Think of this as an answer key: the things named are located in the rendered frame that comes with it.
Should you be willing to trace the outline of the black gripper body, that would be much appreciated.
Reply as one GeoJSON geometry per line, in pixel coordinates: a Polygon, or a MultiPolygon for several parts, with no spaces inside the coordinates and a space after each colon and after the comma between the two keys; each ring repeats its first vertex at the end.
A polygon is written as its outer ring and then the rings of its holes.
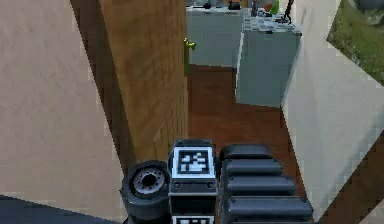
{"type": "Polygon", "coordinates": [[[164,161],[145,161],[127,172],[120,194],[134,224],[169,224],[169,183],[164,161]]]}

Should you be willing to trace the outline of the brown wooden room door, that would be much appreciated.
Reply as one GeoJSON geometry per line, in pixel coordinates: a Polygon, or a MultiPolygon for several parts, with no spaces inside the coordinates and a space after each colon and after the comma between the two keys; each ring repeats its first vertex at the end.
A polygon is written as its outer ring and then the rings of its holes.
{"type": "Polygon", "coordinates": [[[188,136],[184,0],[101,0],[136,161],[188,136]]]}

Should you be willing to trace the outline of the grey kitchen counter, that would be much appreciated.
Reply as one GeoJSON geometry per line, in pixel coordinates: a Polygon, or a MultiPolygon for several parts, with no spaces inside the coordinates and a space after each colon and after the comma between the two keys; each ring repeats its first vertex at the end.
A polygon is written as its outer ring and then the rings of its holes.
{"type": "Polygon", "coordinates": [[[242,11],[227,8],[186,8],[187,37],[194,65],[234,67],[242,28],[242,11]]]}

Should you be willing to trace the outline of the grey kitchen island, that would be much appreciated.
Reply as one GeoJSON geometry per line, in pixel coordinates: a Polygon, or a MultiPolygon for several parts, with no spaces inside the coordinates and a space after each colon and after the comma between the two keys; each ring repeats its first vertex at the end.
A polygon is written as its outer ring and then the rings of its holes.
{"type": "Polygon", "coordinates": [[[237,62],[236,102],[280,107],[302,32],[276,17],[244,16],[237,62]]]}

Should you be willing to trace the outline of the black faucet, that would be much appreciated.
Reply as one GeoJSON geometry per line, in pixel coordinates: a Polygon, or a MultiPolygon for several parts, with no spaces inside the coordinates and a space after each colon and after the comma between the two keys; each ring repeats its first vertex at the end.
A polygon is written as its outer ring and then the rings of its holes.
{"type": "Polygon", "coordinates": [[[280,23],[287,23],[287,24],[292,23],[291,10],[292,10],[293,3],[294,3],[294,0],[288,0],[288,4],[285,9],[284,15],[279,20],[280,23]]]}

